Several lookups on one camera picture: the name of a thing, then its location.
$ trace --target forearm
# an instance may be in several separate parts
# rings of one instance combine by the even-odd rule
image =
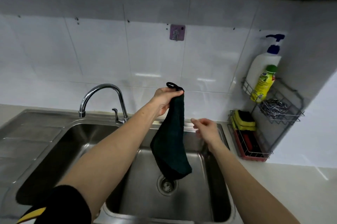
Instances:
[[[213,148],[213,154],[245,224],[299,223],[271,193],[249,174],[223,143],[218,143]]]
[[[59,183],[76,188],[92,216],[127,172],[157,113],[156,105],[146,104],[127,123],[84,154]]]

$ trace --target faucet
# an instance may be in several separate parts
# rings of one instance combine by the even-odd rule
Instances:
[[[85,117],[85,107],[90,99],[90,97],[95,94],[97,91],[103,89],[103,88],[112,88],[113,90],[115,90],[118,94],[118,97],[119,97],[119,101],[121,103],[121,106],[122,106],[122,111],[123,111],[123,115],[124,115],[124,119],[123,120],[120,120],[118,118],[118,111],[116,108],[113,108],[112,110],[115,112],[115,115],[116,115],[116,123],[117,124],[124,124],[128,119],[128,115],[126,113],[126,109],[125,109],[125,103],[124,103],[124,99],[123,99],[123,95],[122,95],[122,92],[121,90],[113,85],[113,84],[101,84],[101,85],[98,85],[98,86],[95,86],[93,89],[91,89],[86,95],[85,97],[83,98],[82,102],[81,102],[81,105],[80,105],[80,110],[78,111],[78,115],[80,118],[83,118]]]

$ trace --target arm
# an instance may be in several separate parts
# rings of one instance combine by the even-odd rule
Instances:
[[[84,154],[60,181],[58,185],[73,186],[82,194],[92,219],[129,169],[153,121],[166,112],[171,98],[181,94],[158,89],[150,102]]]
[[[191,119],[197,135],[202,137],[216,158],[245,224],[288,223],[298,220],[241,165],[223,144],[216,124],[208,119]]]

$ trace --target sink drain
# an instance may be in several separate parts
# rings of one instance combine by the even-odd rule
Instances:
[[[166,179],[164,175],[161,175],[157,180],[158,191],[164,196],[171,196],[178,186],[178,181]]]

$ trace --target hand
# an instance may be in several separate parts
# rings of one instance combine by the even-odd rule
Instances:
[[[191,119],[191,122],[194,124],[193,128],[198,129],[196,130],[197,136],[204,139],[211,152],[213,152],[218,143],[222,143],[214,121],[209,119]]]
[[[170,101],[173,97],[180,96],[184,93],[183,90],[176,91],[174,88],[159,88],[154,93],[154,97],[150,100],[159,107],[157,116],[164,115],[167,109],[170,107]]]

